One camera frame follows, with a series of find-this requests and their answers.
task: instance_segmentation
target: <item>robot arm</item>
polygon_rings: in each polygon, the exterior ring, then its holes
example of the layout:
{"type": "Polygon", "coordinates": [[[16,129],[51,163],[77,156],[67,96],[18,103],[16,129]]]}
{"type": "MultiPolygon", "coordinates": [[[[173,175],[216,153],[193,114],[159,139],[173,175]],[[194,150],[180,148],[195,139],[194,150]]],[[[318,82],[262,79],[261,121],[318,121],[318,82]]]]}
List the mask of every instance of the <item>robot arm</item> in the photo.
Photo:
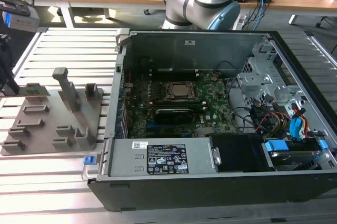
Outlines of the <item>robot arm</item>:
{"type": "Polygon", "coordinates": [[[184,29],[196,25],[202,29],[226,30],[240,13],[234,0],[167,0],[163,28],[184,29]]]}

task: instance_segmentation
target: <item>floor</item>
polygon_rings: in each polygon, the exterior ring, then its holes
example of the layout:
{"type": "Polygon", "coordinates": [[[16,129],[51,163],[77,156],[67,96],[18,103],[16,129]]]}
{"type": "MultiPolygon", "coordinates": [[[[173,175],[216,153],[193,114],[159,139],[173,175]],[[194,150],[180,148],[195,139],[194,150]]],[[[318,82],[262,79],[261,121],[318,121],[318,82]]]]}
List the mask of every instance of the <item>floor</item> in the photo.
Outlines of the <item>floor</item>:
{"type": "MultiPolygon", "coordinates": [[[[56,7],[36,7],[41,19],[40,27],[65,27],[63,18],[57,15],[56,7]]],[[[102,8],[73,8],[77,27],[98,27],[98,28],[119,28],[129,27],[132,29],[156,29],[162,25],[165,18],[165,11],[150,10],[150,15],[144,15],[142,9],[110,9],[110,16],[113,18],[105,19],[102,8]]],[[[295,25],[289,25],[290,16],[282,14],[268,14],[261,20],[258,30],[276,31],[299,31],[309,30],[316,38],[329,50],[337,43],[337,19],[330,24],[323,21],[321,28],[316,28],[315,24],[320,20],[320,16],[299,16],[295,25]]],[[[15,41],[14,55],[18,59],[33,37],[32,33],[20,32],[8,29],[0,24],[3,34],[11,34],[15,41]]]]}

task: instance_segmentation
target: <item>warning label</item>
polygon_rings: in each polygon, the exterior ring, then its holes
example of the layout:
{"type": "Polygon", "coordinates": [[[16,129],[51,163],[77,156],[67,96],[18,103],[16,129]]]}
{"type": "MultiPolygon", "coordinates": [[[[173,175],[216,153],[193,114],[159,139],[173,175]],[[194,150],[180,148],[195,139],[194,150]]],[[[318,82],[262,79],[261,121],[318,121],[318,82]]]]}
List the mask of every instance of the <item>warning label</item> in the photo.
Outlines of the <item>warning label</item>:
{"type": "Polygon", "coordinates": [[[150,175],[189,173],[185,145],[148,145],[147,173],[150,175]]]}

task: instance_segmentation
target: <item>blue tab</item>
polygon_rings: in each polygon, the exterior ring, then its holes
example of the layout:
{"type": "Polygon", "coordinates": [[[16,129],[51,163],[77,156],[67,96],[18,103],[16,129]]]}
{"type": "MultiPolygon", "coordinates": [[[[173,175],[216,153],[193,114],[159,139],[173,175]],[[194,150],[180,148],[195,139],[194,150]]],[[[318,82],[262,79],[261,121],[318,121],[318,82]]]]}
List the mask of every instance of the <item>blue tab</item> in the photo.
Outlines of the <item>blue tab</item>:
{"type": "Polygon", "coordinates": [[[319,144],[323,150],[328,149],[328,144],[326,143],[325,140],[320,140],[319,144]]]}
{"type": "Polygon", "coordinates": [[[288,151],[289,148],[285,140],[269,140],[265,143],[268,152],[271,151],[288,151]]]}
{"type": "Polygon", "coordinates": [[[95,165],[97,164],[96,156],[85,156],[83,160],[84,165],[95,165]]]}

